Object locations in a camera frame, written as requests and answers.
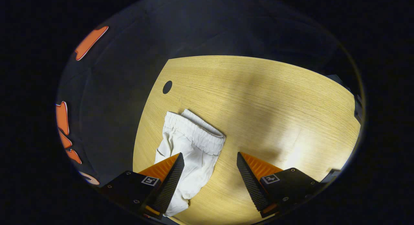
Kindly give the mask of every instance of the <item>wooden table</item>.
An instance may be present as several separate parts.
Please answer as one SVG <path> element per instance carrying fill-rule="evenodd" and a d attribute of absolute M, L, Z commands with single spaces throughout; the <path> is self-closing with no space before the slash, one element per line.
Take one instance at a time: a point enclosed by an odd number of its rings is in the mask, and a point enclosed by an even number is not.
<path fill-rule="evenodd" d="M 167 81 L 172 88 L 162 90 Z M 169 60 L 145 104 L 134 148 L 133 171 L 154 163 L 167 111 L 185 108 L 227 139 L 210 181 L 180 224 L 252 224 L 263 220 L 236 166 L 242 151 L 317 181 L 341 169 L 358 138 L 354 97 L 331 79 L 301 67 L 238 56 Z"/>

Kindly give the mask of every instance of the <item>wood grain surface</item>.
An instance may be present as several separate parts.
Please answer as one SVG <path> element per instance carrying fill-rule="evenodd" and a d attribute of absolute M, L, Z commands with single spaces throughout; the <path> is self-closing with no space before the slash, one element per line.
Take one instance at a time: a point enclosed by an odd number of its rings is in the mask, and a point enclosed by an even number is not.
<path fill-rule="evenodd" d="M 162 89 L 167 81 L 172 88 Z M 263 220 L 236 166 L 242 151 L 281 169 L 298 168 L 317 181 L 341 169 L 360 124 L 354 97 L 331 79 L 301 67 L 238 56 L 169 60 L 145 104 L 134 147 L 133 171 L 152 164 L 167 111 L 185 108 L 227 139 L 209 182 L 180 224 L 252 224 Z"/>

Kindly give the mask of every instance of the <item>dark background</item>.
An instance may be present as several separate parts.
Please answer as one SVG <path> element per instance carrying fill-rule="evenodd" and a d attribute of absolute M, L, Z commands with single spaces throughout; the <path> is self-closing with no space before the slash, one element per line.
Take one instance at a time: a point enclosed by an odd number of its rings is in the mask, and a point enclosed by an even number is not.
<path fill-rule="evenodd" d="M 140 224 L 84 183 L 52 135 L 53 103 L 68 57 L 94 27 L 136 1 L 3 1 L 3 46 L 10 61 L 2 71 L 2 117 L 10 122 L 2 123 L 10 132 L 4 132 L 5 147 L 13 152 L 5 154 L 10 223 Z M 325 26 L 350 51 L 368 94 L 369 121 L 358 156 L 342 177 L 275 224 L 409 224 L 413 0 L 280 1 Z"/>

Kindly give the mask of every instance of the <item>elastic waistband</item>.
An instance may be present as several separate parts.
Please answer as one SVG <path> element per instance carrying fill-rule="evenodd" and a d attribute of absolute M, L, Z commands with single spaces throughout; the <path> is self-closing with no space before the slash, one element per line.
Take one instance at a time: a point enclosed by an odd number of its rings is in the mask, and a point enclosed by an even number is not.
<path fill-rule="evenodd" d="M 181 115 L 167 112 L 164 126 L 181 132 L 201 151 L 210 155 L 219 155 L 226 140 L 220 131 L 188 109 Z"/>

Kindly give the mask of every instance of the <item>white fabric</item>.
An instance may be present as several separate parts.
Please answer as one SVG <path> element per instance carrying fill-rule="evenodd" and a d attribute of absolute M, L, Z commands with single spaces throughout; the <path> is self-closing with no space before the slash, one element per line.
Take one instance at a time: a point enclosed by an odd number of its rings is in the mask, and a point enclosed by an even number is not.
<path fill-rule="evenodd" d="M 164 216 L 174 216 L 188 208 L 210 179 L 226 137 L 189 110 L 181 115 L 167 112 L 162 129 L 163 140 L 155 154 L 155 163 L 182 153 L 184 169 Z"/>

